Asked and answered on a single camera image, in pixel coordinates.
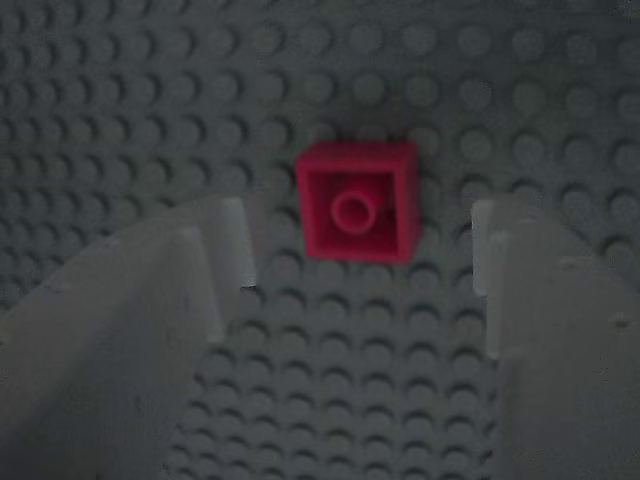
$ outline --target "gray lego baseplate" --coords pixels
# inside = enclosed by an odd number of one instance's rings
[[[624,0],[3,2],[0,305],[104,233],[212,192],[261,192],[269,261],[200,365],[166,471],[490,478],[495,365],[470,206],[511,192],[555,212],[640,286],[634,12]],[[293,165],[332,138],[420,146],[412,264],[305,256]]]

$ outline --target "lego brick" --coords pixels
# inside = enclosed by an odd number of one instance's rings
[[[321,143],[298,158],[307,254],[410,261],[420,235],[418,166],[411,144]]]

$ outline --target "white plastic piece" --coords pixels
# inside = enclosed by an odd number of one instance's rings
[[[0,319],[0,478],[155,478],[198,360],[255,285],[252,202],[94,244]]]
[[[473,228],[500,360],[496,478],[637,479],[640,297],[559,223],[488,202]]]

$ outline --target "red lego brick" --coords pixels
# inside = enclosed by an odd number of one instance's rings
[[[411,260],[420,236],[417,152],[410,143],[320,143],[297,162],[307,254]]]

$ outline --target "gray studded surface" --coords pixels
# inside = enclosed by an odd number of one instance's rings
[[[635,0],[0,4],[0,305],[99,235],[262,191],[269,261],[203,360],[174,478],[491,477],[494,366],[471,202],[558,213],[640,286]],[[413,264],[307,259],[320,139],[421,148]]]

